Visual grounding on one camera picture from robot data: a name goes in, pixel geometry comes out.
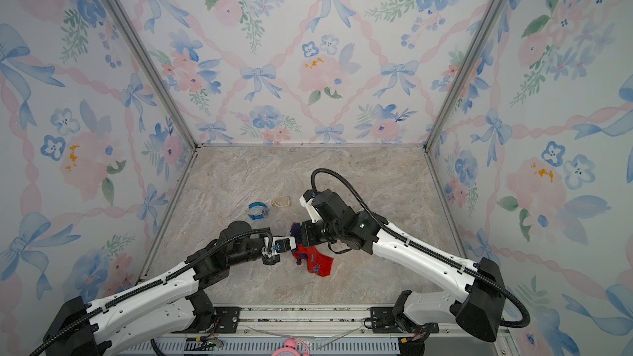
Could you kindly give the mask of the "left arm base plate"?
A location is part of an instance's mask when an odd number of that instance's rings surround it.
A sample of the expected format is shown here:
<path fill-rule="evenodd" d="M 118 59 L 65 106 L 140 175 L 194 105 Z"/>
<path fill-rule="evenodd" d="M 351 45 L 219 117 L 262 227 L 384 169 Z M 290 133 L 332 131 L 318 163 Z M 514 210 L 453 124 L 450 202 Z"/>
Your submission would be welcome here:
<path fill-rule="evenodd" d="M 194 312 L 194 321 L 177 333 L 186 334 L 235 334 L 242 309 L 239 307 L 211 308 Z"/>

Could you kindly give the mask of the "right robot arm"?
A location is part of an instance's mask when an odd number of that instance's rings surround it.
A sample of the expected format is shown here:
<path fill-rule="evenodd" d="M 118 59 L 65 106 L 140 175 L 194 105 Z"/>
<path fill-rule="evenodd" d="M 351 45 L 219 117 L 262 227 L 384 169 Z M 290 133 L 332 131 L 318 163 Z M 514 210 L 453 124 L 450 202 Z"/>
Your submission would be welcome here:
<path fill-rule="evenodd" d="M 444 252 L 402 231 L 382 216 L 354 211 L 333 191 L 306 191 L 300 198 L 310 219 L 301 225 L 305 247 L 342 242 L 351 251 L 390 260 L 440 286 L 439 293 L 401 292 L 374 330 L 429 336 L 439 323 L 455 323 L 471 336 L 496 341 L 499 328 L 522 329 L 531 322 L 527 308 L 504 286 L 499 265 Z"/>

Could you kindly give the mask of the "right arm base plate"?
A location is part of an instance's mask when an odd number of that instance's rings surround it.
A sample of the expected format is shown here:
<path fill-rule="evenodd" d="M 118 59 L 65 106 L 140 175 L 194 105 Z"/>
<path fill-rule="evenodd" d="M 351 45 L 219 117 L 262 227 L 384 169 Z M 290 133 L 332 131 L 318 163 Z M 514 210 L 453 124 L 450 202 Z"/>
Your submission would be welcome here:
<path fill-rule="evenodd" d="M 374 334 L 416 336 L 439 333 L 438 323 L 414 323 L 403 313 L 395 315 L 393 307 L 371 307 L 369 313 L 370 316 L 364 320 L 364 326 Z"/>

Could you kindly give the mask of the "red blue patterned cloth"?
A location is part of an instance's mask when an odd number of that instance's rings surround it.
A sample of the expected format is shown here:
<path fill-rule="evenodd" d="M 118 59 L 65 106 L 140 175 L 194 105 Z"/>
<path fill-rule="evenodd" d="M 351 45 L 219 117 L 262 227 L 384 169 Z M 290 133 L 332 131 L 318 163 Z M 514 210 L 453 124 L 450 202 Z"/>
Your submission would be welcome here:
<path fill-rule="evenodd" d="M 321 277 L 327 277 L 331 274 L 334 259 L 321 254 L 316 247 L 305 247 L 301 237 L 301 224 L 294 222 L 290 235 L 295 237 L 296 248 L 292 250 L 293 257 L 297 265 L 305 263 L 308 272 Z"/>

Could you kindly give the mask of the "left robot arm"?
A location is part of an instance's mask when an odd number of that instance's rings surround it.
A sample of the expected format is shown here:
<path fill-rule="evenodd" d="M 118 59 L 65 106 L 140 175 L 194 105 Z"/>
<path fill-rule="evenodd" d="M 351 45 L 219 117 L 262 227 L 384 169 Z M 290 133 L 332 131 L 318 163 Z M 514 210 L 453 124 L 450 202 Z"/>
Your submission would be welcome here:
<path fill-rule="evenodd" d="M 90 302 L 67 301 L 33 354 L 117 355 L 165 334 L 207 331 L 217 314 L 204 290 L 227 278 L 234 265 L 278 263 L 292 245 L 268 228 L 233 222 L 218 239 L 152 280 Z"/>

